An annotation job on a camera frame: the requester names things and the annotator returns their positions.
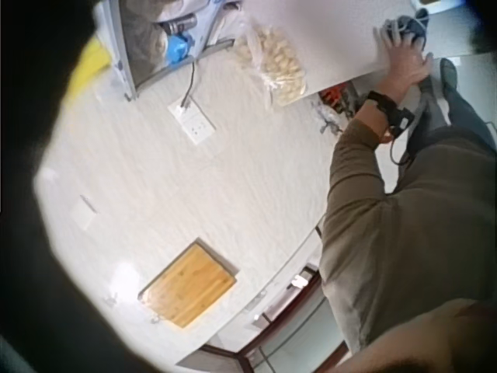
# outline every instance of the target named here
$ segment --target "pants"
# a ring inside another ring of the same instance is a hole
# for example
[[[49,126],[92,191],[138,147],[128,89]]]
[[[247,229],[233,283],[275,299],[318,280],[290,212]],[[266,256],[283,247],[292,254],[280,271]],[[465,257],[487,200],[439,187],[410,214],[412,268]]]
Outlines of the pants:
[[[495,150],[495,142],[486,123],[476,114],[468,101],[462,98],[455,89],[447,89],[445,97],[449,103],[449,119],[453,126],[462,127],[475,133],[490,148]],[[437,128],[447,126],[442,110],[436,103],[435,96],[431,92],[423,92],[421,102],[426,103],[418,125],[412,129],[409,136],[409,146],[419,148],[426,136]]]

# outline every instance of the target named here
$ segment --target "wall outlet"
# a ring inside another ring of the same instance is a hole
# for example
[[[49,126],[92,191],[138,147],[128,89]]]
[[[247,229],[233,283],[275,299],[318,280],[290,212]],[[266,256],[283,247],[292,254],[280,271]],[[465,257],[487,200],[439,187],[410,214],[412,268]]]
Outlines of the wall outlet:
[[[168,109],[189,139],[195,145],[198,145],[216,130],[192,99],[188,99],[186,106],[183,108],[179,107],[181,101],[182,98],[169,105]]]

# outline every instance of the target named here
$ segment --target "wooden cutting board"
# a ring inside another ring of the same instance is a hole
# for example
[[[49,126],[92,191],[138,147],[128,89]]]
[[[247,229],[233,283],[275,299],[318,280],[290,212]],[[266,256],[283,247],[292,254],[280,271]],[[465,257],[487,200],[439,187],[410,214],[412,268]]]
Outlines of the wooden cutting board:
[[[159,274],[139,299],[184,328],[216,302],[236,279],[197,242]]]

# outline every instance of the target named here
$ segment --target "olive green shirt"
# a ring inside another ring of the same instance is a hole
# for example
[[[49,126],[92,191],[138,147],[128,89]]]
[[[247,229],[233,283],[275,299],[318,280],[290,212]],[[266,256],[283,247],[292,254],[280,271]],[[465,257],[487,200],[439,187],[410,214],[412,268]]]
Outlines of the olive green shirt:
[[[385,194],[378,136],[353,120],[333,154],[320,273],[350,350],[455,298],[496,299],[495,153],[448,136]]]

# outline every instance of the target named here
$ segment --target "cable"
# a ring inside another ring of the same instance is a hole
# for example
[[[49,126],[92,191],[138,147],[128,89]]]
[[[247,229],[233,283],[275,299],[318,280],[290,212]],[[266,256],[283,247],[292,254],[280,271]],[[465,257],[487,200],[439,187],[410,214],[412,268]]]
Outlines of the cable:
[[[391,141],[391,145],[390,145],[390,160],[394,163],[394,165],[396,166],[404,166],[404,165],[407,165],[408,162],[409,162],[409,156],[407,156],[404,160],[404,162],[396,162],[395,159],[394,159],[394,143],[395,143],[395,138]]]
[[[189,81],[188,89],[186,90],[185,97],[183,97],[183,99],[181,100],[181,105],[179,105],[179,107],[185,107],[186,100],[188,99],[188,96],[189,96],[189,92],[192,90],[192,87],[193,87],[193,78],[194,77],[195,77],[195,61],[192,62],[192,76],[191,76],[190,81]]]

